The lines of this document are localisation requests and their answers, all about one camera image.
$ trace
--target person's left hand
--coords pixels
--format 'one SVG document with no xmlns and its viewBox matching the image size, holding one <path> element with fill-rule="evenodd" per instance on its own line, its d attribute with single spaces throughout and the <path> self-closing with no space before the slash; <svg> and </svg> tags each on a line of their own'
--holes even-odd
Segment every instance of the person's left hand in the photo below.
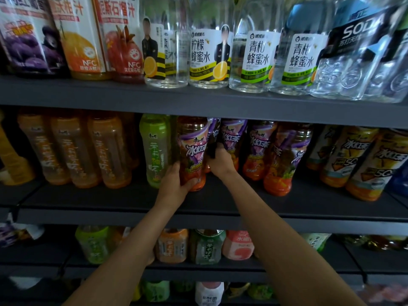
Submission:
<svg viewBox="0 0 408 306">
<path fill-rule="evenodd" d="M 156 206 L 170 207 L 177 210 L 184 202 L 188 191 L 198 183 L 198 178 L 189 180 L 185 185 L 180 185 L 180 162 L 170 165 L 160 183 Z"/>
</svg>

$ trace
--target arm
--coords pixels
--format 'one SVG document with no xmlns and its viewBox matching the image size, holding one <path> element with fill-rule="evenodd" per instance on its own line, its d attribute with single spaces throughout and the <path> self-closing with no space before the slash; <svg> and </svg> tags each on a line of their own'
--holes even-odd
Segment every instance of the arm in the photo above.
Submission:
<svg viewBox="0 0 408 306">
<path fill-rule="evenodd" d="M 179 169 L 178 162 L 169 167 L 153 208 L 63 306 L 129 306 L 157 238 L 198 181 L 180 186 Z"/>
<path fill-rule="evenodd" d="M 230 154 L 221 144 L 208 164 L 231 192 L 282 305 L 365 305 L 323 257 L 236 172 Z"/>
</svg>

